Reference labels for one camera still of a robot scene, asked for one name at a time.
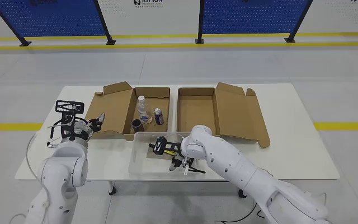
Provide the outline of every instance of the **blue fence panel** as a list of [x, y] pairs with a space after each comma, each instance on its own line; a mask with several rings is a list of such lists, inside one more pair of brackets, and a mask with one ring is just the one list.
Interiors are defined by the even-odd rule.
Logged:
[[93, 0], [0, 0], [20, 36], [105, 35]]
[[290, 33], [308, 0], [205, 0], [203, 34]]

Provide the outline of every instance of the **bottle cap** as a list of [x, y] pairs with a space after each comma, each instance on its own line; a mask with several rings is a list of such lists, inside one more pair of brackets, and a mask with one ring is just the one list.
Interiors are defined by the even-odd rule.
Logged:
[[138, 97], [138, 101], [139, 101], [139, 102], [144, 102], [144, 100], [145, 100], [144, 96], [139, 96], [139, 97]]

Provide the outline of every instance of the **black bracket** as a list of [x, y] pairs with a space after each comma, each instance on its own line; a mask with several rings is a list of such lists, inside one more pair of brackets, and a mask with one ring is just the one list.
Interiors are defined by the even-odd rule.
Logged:
[[160, 136], [157, 138], [156, 144], [149, 144], [149, 147], [153, 149], [154, 154], [161, 156], [164, 154], [164, 150], [180, 153], [181, 143], [168, 142], [164, 136]]
[[195, 44], [203, 44], [204, 43], [204, 39], [198, 39], [198, 38], [195, 38]]
[[31, 44], [31, 41], [26, 41], [23, 36], [20, 36], [20, 34], [15, 30], [15, 28], [11, 25], [11, 23], [7, 20], [5, 15], [0, 10], [0, 17], [4, 20], [6, 25], [10, 28], [10, 30], [15, 34], [15, 36], [18, 38], [18, 40], [21, 42], [20, 46], [28, 46]]
[[304, 7], [303, 12], [302, 12], [302, 14], [301, 14], [301, 16], [300, 16], [300, 19], [298, 19], [298, 22], [297, 22], [295, 28], [294, 28], [293, 31], [290, 33], [290, 36], [289, 36], [288, 38], [285, 38], [285, 41], [286, 41], [287, 43], [296, 43], [296, 41], [295, 41], [293, 38], [295, 38], [295, 35], [296, 35], [298, 29], [300, 28], [300, 26], [301, 26], [301, 24], [302, 24], [302, 22], [303, 22], [303, 19], [305, 18], [306, 14], [307, 14], [307, 12], [308, 12], [308, 10], [309, 10], [309, 7], [310, 7], [311, 4], [312, 4], [312, 1], [313, 1], [313, 0], [308, 0], [306, 6]]
[[110, 38], [108, 39], [106, 45], [114, 45], [115, 43], [116, 43], [116, 40], [113, 40], [113, 39], [112, 39], [112, 36], [110, 36]]
[[110, 35], [110, 32], [108, 31], [105, 18], [103, 17], [100, 4], [98, 3], [98, 0], [93, 0], [96, 6], [96, 10], [98, 12], [98, 16], [100, 17], [102, 27], [105, 30], [105, 34], [107, 36], [107, 44], [106, 45], [114, 45], [116, 43], [115, 40], [112, 39], [112, 36]]
[[205, 6], [205, 0], [200, 0], [199, 29], [197, 32], [197, 39], [195, 39], [195, 44], [203, 44], [204, 43], [204, 40], [202, 39], [202, 30], [204, 27], [204, 6]]
[[294, 39], [290, 40], [289, 38], [285, 38], [286, 43], [296, 43]]
[[82, 136], [81, 134], [76, 134], [74, 132], [76, 114], [83, 114], [84, 103], [75, 102], [75, 101], [57, 100], [55, 111], [62, 113], [62, 118], [61, 118], [62, 124], [69, 124], [72, 122], [70, 126], [68, 126], [68, 125], [61, 126], [62, 138], [70, 137], [71, 141], [72, 141], [72, 139], [74, 139], [75, 136], [83, 138], [83, 139], [88, 138], [88, 134], [85, 132], [81, 132], [81, 134], [84, 134], [84, 136]]
[[247, 195], [244, 195], [244, 191], [243, 190], [241, 190], [241, 189], [239, 189], [239, 198], [246, 198], [247, 197]]
[[110, 196], [114, 195], [115, 193], [117, 193], [117, 189], [115, 187], [112, 188], [112, 192], [108, 192]]

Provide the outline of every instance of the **gray floor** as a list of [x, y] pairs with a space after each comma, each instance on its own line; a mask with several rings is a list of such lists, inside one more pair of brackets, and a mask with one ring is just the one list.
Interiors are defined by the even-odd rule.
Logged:
[[[0, 123], [43, 122], [63, 86], [120, 81], [133, 85], [291, 82], [314, 122], [356, 122], [357, 56], [355, 48], [2, 52]], [[40, 189], [35, 181], [13, 178], [32, 134], [0, 132], [3, 223], [26, 212]], [[313, 195], [326, 192], [333, 223], [358, 223], [358, 132], [321, 132], [321, 137], [341, 178], [291, 182]], [[119, 192], [110, 197], [106, 182], [86, 182], [78, 189], [73, 223], [215, 223], [239, 219], [253, 206], [251, 198], [239, 199], [230, 183], [117, 182], [116, 186]], [[265, 223], [257, 211], [242, 223]], [[13, 223], [22, 223], [22, 218]]]

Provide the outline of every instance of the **yellow floor line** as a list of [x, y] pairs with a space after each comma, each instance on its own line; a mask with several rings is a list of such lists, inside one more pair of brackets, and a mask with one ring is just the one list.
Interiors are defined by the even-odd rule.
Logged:
[[[290, 34], [203, 34], [204, 38], [262, 38], [262, 37], [288, 37]], [[358, 32], [308, 32], [297, 33], [296, 36], [358, 36]], [[113, 39], [138, 38], [196, 38], [197, 34], [154, 34], [154, 35], [113, 35]], [[28, 40], [86, 40], [106, 39], [106, 36], [29, 36]], [[17, 40], [17, 38], [0, 37], [0, 40]]]
[[41, 123], [0, 123], [0, 131], [40, 130]]
[[315, 122], [317, 130], [358, 130], [358, 122]]
[[207, 43], [207, 44], [118, 44], [118, 45], [43, 45], [0, 46], [0, 50], [87, 50], [87, 49], [146, 49], [146, 48], [277, 48], [358, 46], [358, 42], [302, 42], [302, 43]]
[[[358, 122], [314, 122], [316, 130], [358, 130]], [[40, 130], [41, 123], [0, 123], [0, 131]]]

